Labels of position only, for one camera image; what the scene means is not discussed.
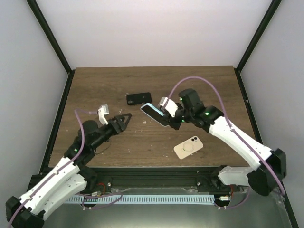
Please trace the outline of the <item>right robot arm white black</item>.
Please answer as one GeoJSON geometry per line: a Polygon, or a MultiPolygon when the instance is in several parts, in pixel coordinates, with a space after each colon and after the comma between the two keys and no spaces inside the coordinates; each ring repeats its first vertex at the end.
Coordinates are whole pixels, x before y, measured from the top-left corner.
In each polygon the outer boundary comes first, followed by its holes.
{"type": "Polygon", "coordinates": [[[182,122],[191,123],[220,139],[249,165],[223,166],[211,179],[214,190],[238,185],[249,186],[262,196],[268,196],[275,188],[285,194],[282,180],[286,176],[286,155],[282,150],[270,149],[237,128],[218,108],[205,106],[194,89],[183,90],[179,98],[180,102],[176,103],[162,97],[158,104],[169,126],[178,130],[182,122]]]}

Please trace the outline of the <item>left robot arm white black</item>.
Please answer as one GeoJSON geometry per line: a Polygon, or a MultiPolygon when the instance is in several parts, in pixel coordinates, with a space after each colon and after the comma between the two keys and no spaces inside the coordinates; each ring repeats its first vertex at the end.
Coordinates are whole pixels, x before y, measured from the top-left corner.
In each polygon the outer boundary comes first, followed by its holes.
{"type": "Polygon", "coordinates": [[[117,115],[102,126],[94,120],[79,121],[78,135],[58,164],[26,193],[7,200],[8,227],[41,228],[70,197],[84,190],[93,191],[97,174],[87,164],[101,144],[126,130],[131,117],[131,113],[117,115]]]}

